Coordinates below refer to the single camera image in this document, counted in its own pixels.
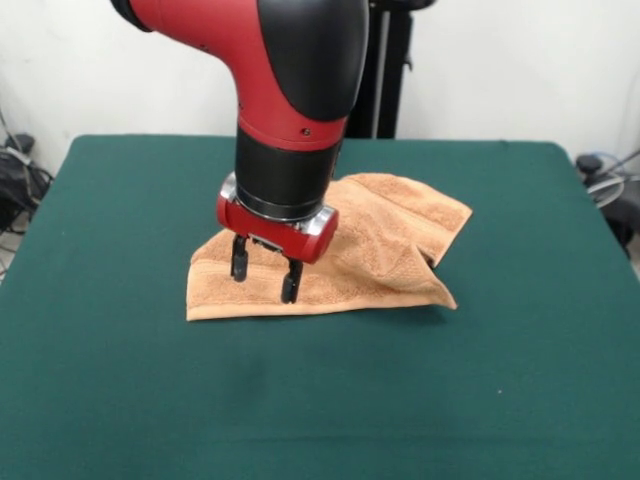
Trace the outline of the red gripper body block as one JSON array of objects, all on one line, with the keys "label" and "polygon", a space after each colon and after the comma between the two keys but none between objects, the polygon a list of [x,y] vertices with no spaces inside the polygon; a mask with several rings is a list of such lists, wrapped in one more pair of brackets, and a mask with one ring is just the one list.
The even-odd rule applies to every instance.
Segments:
[{"label": "red gripper body block", "polygon": [[217,218],[223,227],[303,263],[314,264],[325,254],[339,224],[336,209],[322,205],[308,219],[282,222],[251,212],[240,202],[239,193],[236,176],[230,173],[216,204]]}]

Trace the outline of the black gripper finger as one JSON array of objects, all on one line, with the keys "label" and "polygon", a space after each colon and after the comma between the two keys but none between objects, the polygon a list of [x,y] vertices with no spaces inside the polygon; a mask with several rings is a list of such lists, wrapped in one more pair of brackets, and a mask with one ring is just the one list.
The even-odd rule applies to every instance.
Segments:
[{"label": "black gripper finger", "polygon": [[245,281],[248,271],[247,238],[236,234],[232,244],[230,275],[235,281]]},{"label": "black gripper finger", "polygon": [[295,304],[298,298],[304,264],[296,259],[289,259],[289,271],[284,276],[281,301],[284,304]]}]

